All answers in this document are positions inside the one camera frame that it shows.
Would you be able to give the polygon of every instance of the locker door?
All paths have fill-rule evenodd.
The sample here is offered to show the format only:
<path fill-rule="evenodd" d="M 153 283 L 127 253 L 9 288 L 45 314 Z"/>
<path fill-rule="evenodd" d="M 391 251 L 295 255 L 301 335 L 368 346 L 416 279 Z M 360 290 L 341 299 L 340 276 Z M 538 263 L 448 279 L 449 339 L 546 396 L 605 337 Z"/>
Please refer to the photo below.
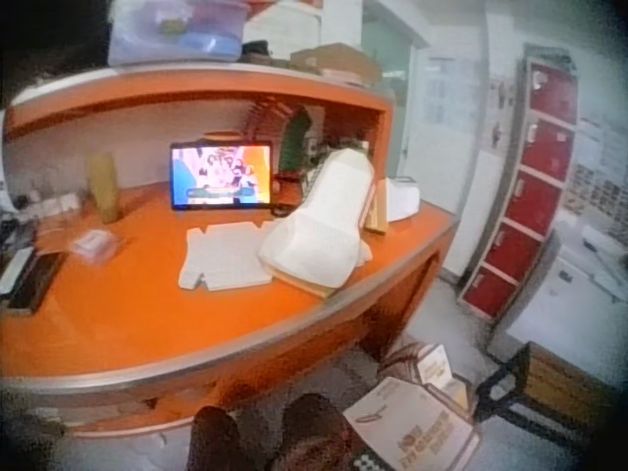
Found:
<path fill-rule="evenodd" d="M 560 188 L 519 172 L 505 216 L 544 236 L 559 200 Z"/>
<path fill-rule="evenodd" d="M 521 163 L 562 182 L 567 178 L 574 133 L 544 120 L 528 124 Z"/>
<path fill-rule="evenodd" d="M 507 224 L 501 224 L 486 262 L 520 282 L 532 268 L 541 243 Z"/>
<path fill-rule="evenodd" d="M 463 299 L 491 317 L 496 317 L 515 291 L 515 286 L 486 268 L 481 268 Z"/>
<path fill-rule="evenodd" d="M 530 108 L 554 116 L 566 123 L 576 124 L 578 111 L 578 83 L 566 72 L 532 64 Z"/>

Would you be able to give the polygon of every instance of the orange shelf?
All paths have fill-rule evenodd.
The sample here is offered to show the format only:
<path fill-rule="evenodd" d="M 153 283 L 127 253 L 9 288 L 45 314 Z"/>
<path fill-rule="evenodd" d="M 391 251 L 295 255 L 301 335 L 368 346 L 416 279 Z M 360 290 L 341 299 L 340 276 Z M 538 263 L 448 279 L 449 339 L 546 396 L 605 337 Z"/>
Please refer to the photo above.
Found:
<path fill-rule="evenodd" d="M 147 103 L 213 97 L 294 96 L 392 112 L 389 99 L 292 70 L 246 64 L 173 64 L 103 69 L 23 91 L 8 109 L 8 140 L 85 115 Z"/>

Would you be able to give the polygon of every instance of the person's leg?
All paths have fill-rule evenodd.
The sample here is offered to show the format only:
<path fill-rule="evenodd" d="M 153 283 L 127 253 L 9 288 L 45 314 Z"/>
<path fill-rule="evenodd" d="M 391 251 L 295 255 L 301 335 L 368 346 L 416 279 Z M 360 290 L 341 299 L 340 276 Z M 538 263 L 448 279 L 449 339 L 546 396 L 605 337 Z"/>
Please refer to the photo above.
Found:
<path fill-rule="evenodd" d="M 284 412 L 284 439 L 272 471 L 346 469 L 349 429 L 342 414 L 319 394 L 306 394 Z"/>
<path fill-rule="evenodd" d="M 203 407 L 194 416 L 186 471 L 253 471 L 239 443 L 236 421 L 218 407 Z"/>

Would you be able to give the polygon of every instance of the plastic storage container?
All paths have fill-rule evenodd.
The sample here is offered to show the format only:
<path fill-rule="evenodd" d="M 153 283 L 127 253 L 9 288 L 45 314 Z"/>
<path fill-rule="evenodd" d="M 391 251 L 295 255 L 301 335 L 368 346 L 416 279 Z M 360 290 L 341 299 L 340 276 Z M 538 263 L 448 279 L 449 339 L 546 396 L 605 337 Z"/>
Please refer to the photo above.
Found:
<path fill-rule="evenodd" d="M 119 2 L 109 65 L 145 62 L 236 61 L 250 7 L 245 0 Z"/>

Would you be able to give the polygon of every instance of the tablet screen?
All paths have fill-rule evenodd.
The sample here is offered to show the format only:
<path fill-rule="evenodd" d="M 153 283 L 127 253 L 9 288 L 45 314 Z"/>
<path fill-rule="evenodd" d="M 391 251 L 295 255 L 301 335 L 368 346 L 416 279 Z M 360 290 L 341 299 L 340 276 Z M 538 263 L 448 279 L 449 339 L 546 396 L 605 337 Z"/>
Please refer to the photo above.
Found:
<path fill-rule="evenodd" d="M 171 146 L 174 208 L 260 206 L 271 201 L 269 143 Z"/>

